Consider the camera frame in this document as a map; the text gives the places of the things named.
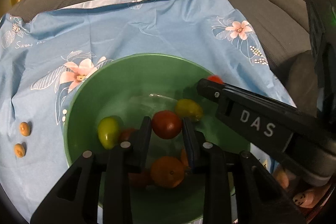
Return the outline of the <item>person's hand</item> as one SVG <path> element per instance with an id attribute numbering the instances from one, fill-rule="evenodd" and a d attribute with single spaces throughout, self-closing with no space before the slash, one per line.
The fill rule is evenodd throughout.
<path id="1" fill-rule="evenodd" d="M 315 207 L 331 187 L 330 181 L 323 186 L 307 185 L 305 181 L 301 181 L 298 176 L 281 165 L 275 169 L 272 176 L 288 193 L 295 205 L 305 209 Z"/>

